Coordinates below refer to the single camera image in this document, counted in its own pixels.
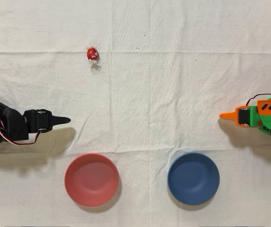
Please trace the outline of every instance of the table surface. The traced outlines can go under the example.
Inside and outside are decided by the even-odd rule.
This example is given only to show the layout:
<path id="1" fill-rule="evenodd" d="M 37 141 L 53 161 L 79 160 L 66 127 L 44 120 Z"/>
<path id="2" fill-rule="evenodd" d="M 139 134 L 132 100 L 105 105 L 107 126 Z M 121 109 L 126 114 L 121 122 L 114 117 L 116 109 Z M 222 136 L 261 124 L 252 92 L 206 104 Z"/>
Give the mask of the table surface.
<path id="1" fill-rule="evenodd" d="M 72 120 L 35 145 L 0 144 L 0 227 L 271 227 L 271 138 L 218 119 L 266 92 L 271 1 L 0 0 L 0 101 Z M 220 172 L 200 206 L 166 185 L 187 151 Z M 86 152 L 120 173 L 115 197 L 95 209 L 63 185 Z"/>

